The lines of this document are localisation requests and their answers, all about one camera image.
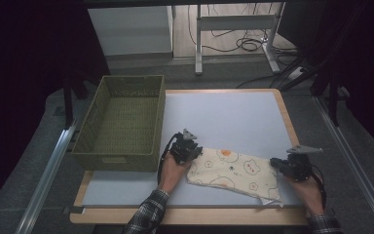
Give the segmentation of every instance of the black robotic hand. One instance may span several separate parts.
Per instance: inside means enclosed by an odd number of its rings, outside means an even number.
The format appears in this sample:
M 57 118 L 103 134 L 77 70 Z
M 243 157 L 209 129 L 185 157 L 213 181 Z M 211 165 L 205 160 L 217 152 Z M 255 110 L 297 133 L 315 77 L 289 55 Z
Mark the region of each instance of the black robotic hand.
M 175 137 L 177 140 L 172 144 L 169 152 L 177 164 L 195 160 L 202 153 L 203 148 L 197 147 L 198 144 L 189 137 L 185 137 L 185 134 L 178 133 Z

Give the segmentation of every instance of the cartoon print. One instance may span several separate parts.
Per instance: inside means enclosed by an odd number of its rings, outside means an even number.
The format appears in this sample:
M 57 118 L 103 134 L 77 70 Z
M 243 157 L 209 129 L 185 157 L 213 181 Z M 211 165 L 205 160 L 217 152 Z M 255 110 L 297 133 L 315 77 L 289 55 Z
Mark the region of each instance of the cartoon print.
M 277 171 L 268 159 L 239 154 L 226 149 L 204 148 L 193 161 L 188 182 L 217 186 L 251 197 L 278 200 Z
M 212 167 L 212 162 L 211 161 L 206 161 L 205 162 L 205 167 L 206 168 L 211 168 Z
M 228 149 L 217 150 L 217 156 L 226 163 L 234 163 L 239 160 L 239 154 Z
M 224 187 L 224 188 L 228 188 L 228 187 L 234 188 L 235 187 L 235 183 L 231 179 L 229 179 L 225 176 L 219 177 L 219 178 L 211 181 L 210 184 L 219 185 L 219 186 Z
M 258 172 L 260 172 L 260 167 L 257 166 L 256 161 L 254 160 L 248 160 L 244 162 L 244 170 L 250 174 L 250 175 L 256 175 Z
M 252 183 L 248 186 L 248 189 L 256 191 L 258 187 L 259 187 L 259 186 L 257 185 L 257 183 L 252 182 Z

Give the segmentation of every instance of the wire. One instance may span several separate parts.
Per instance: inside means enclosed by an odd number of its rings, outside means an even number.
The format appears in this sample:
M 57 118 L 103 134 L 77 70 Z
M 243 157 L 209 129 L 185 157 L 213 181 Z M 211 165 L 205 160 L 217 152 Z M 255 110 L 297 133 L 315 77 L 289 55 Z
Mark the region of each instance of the wire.
M 187 16 L 188 16 L 188 30 L 189 30 L 189 33 L 190 33 L 190 38 L 192 40 L 192 42 L 197 45 L 197 43 L 194 41 L 193 39 L 193 34 L 191 33 L 191 24 L 190 24 L 190 5 L 188 6 L 187 8 Z M 235 31 L 235 30 L 231 30 L 231 31 L 228 31 L 228 32 L 225 32 L 225 33 L 222 33 L 220 35 L 214 35 L 213 36 L 221 36 L 221 35 L 224 35 L 224 34 L 227 34 L 227 33 L 230 33 L 232 31 Z M 257 39 L 252 39 L 252 38 L 248 38 L 247 37 L 248 35 L 248 30 L 244 33 L 243 35 L 243 38 L 241 39 L 238 39 L 236 41 L 236 48 L 234 49 L 231 49 L 231 50 L 220 50 L 220 49 L 216 49 L 216 48 L 213 48 L 213 47 L 210 47 L 210 46 L 203 46 L 203 48 L 208 48 L 208 49 L 211 49 L 211 50 L 214 50 L 214 51 L 218 51 L 218 52 L 223 52 L 223 53 L 227 53 L 227 52 L 233 52 L 235 50 L 238 50 L 240 48 L 242 48 L 243 50 L 247 51 L 247 52 L 254 52 L 254 51 L 257 51 L 262 45 L 263 45 L 263 42 L 260 41 L 260 40 L 257 40 Z
M 251 82 L 255 82 L 255 81 L 259 81 L 259 80 L 262 80 L 262 79 L 269 79 L 269 78 L 273 78 L 273 77 L 276 77 L 275 75 L 272 75 L 272 76 L 263 76 L 263 77 L 257 77 L 255 79 L 252 79 L 252 80 L 248 80 L 248 81 L 244 81 L 242 82 L 241 84 L 239 84 L 236 89 L 239 89 L 241 86 L 247 84 L 247 83 L 251 83 Z

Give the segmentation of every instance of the floor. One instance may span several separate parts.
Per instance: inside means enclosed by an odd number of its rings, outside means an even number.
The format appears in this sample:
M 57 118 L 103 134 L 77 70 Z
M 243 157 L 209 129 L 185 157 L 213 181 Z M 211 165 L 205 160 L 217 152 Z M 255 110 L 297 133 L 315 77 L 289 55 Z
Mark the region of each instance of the floor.
M 201 16 L 251 16 L 273 15 L 279 3 L 248 3 L 225 5 L 202 5 Z M 176 6 L 173 22 L 173 55 L 175 58 L 190 58 L 195 55 L 197 41 L 197 6 Z M 203 31 L 202 45 L 204 56 L 237 56 L 263 54 L 261 39 L 265 31 L 236 30 L 236 31 Z M 286 39 L 277 35 L 274 46 L 279 48 L 294 48 Z

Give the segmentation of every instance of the green basket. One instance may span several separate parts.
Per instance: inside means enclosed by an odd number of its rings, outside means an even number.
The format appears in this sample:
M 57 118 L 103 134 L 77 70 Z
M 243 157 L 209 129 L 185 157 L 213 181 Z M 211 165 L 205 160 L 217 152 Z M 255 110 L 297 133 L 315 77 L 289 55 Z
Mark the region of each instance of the green basket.
M 72 155 L 89 171 L 156 172 L 164 76 L 104 76 Z

